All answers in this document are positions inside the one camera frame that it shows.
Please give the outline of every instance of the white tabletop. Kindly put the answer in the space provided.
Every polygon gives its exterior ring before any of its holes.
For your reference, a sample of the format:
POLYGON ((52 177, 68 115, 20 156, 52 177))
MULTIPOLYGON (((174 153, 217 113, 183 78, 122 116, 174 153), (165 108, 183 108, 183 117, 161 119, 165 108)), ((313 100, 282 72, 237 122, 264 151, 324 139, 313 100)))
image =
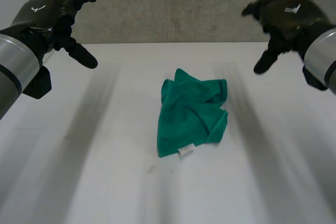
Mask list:
POLYGON ((336 99, 265 43, 88 45, 55 53, 53 89, 0 121, 0 223, 336 223, 336 99), (161 85, 182 68, 228 81, 219 145, 158 158, 161 85))

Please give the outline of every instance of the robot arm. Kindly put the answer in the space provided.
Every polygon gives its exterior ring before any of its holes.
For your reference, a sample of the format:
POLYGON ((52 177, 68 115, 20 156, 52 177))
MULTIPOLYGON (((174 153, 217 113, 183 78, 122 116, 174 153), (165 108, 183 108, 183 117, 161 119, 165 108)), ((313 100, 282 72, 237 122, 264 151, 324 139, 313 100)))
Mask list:
POLYGON ((293 50, 304 63, 307 83, 336 93, 336 29, 312 0, 257 0, 242 15, 252 15, 270 34, 255 73, 265 73, 281 53, 293 50))
POLYGON ((308 48, 305 68, 336 94, 336 29, 326 31, 308 48))
POLYGON ((0 119, 22 94, 40 99, 51 90, 46 55, 64 48, 87 68, 98 63, 71 38, 78 10, 96 0, 30 0, 9 28, 0 30, 0 119))

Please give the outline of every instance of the green towel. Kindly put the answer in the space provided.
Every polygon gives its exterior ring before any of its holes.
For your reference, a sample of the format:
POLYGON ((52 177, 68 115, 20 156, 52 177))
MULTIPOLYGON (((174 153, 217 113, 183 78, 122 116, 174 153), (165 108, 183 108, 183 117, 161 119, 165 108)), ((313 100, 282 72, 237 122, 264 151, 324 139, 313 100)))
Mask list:
POLYGON ((219 143, 227 125, 227 112, 220 108, 226 99, 226 80, 199 81, 177 69, 174 81, 165 80, 161 88, 159 157, 189 144, 219 143))

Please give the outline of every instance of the white logo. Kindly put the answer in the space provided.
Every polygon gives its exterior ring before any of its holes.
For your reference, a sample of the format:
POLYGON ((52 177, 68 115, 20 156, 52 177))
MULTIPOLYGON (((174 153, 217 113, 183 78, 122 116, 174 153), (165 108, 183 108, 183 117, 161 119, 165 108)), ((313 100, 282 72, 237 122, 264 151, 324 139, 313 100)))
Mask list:
POLYGON ((286 9, 284 10, 284 12, 286 12, 286 13, 295 13, 296 14, 299 11, 300 7, 301 7, 301 4, 299 4, 298 7, 295 7, 295 8, 287 8, 286 7, 286 9))
POLYGON ((32 9, 32 10, 34 11, 34 13, 35 13, 35 12, 37 12, 38 10, 43 9, 44 7, 46 7, 46 5, 42 6, 41 8, 36 8, 36 9, 34 9, 34 8, 32 7, 31 9, 32 9))

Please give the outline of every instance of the towel label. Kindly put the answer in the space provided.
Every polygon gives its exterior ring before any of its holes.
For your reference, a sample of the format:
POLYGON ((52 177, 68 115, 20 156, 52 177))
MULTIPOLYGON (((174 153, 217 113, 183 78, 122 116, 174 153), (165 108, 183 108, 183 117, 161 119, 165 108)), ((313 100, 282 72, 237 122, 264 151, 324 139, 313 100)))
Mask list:
POLYGON ((195 149, 195 145, 194 144, 189 144, 189 145, 186 145, 185 147, 179 148, 177 150, 178 150, 180 156, 183 157, 184 155, 192 152, 194 149, 195 149))

